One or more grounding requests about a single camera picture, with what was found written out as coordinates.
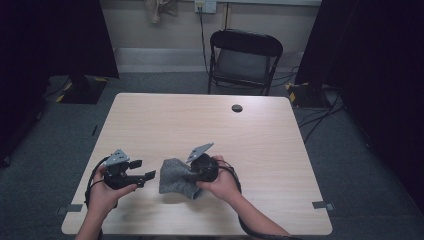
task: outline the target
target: person's right hand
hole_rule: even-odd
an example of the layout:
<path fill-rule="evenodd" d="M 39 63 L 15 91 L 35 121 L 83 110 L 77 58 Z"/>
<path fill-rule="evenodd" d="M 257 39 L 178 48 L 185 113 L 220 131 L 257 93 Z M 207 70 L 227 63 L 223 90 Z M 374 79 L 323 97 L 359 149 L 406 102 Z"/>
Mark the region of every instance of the person's right hand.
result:
<path fill-rule="evenodd" d="M 212 158 L 218 161 L 219 166 L 226 167 L 226 164 L 223 162 L 224 158 L 222 156 L 218 155 L 213 156 Z M 212 192 L 215 197 L 225 202 L 229 202 L 232 198 L 241 195 L 237 189 L 234 177 L 231 175 L 231 173 L 224 169 L 219 169 L 218 177 L 215 179 L 215 181 L 198 181 L 196 184 L 199 188 Z"/>

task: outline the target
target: chair seat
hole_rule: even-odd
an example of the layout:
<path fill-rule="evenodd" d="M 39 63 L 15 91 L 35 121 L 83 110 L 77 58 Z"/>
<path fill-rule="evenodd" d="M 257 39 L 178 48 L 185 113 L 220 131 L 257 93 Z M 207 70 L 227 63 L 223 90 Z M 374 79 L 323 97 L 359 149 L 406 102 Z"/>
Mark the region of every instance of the chair seat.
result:
<path fill-rule="evenodd" d="M 269 64 L 270 57 L 267 56 L 222 49 L 213 74 L 218 78 L 243 79 L 253 83 L 266 84 Z"/>

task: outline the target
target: hand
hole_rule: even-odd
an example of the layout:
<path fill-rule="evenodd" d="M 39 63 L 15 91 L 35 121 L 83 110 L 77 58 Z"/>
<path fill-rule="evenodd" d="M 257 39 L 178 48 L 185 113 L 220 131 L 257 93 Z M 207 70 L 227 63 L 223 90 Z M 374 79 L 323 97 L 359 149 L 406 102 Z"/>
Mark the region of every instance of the hand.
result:
<path fill-rule="evenodd" d="M 93 183 L 103 180 L 106 166 L 101 165 L 94 175 Z M 118 199 L 137 189 L 136 184 L 113 190 L 104 182 L 99 182 L 91 188 L 88 213 L 105 219 L 108 213 L 116 206 Z"/>
<path fill-rule="evenodd" d="M 226 167 L 224 158 L 220 155 L 212 157 L 218 161 L 219 166 Z M 215 195 L 215 197 L 229 202 L 232 198 L 241 195 L 237 189 L 236 181 L 234 177 L 228 171 L 219 169 L 218 177 L 213 182 L 201 182 L 198 181 L 197 186 L 201 189 L 208 190 Z"/>

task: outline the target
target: light wood desk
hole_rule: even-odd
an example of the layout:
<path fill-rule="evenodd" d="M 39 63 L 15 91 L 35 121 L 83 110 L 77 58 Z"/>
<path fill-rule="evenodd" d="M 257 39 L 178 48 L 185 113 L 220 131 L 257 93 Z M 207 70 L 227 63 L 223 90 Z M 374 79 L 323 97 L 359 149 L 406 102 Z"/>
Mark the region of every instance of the light wood desk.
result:
<path fill-rule="evenodd" d="M 231 107 L 239 104 L 243 111 Z M 211 193 L 197 200 L 159 194 L 163 160 L 186 160 L 194 147 L 223 155 L 237 171 L 243 195 L 294 235 L 327 235 L 332 226 L 290 103 L 281 97 L 121 93 L 100 133 L 72 204 L 84 202 L 95 165 L 121 148 L 143 166 L 129 175 L 157 170 L 156 178 L 121 200 L 103 224 L 104 234 L 245 235 L 236 213 Z M 69 212 L 62 225 L 76 234 L 86 214 Z"/>

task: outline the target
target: fabric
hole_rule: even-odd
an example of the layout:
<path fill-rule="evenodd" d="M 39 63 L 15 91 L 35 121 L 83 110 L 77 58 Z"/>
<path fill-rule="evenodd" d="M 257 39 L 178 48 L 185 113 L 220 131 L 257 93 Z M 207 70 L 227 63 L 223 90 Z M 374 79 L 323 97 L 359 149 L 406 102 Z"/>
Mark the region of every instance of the fabric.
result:
<path fill-rule="evenodd" d="M 179 159 L 166 159 L 160 169 L 159 193 L 181 193 L 189 199 L 196 199 L 201 193 L 194 180 L 196 173 Z"/>
<path fill-rule="evenodd" d="M 177 16 L 176 0 L 146 0 L 147 15 L 152 23 L 158 23 L 159 15 L 166 13 Z"/>

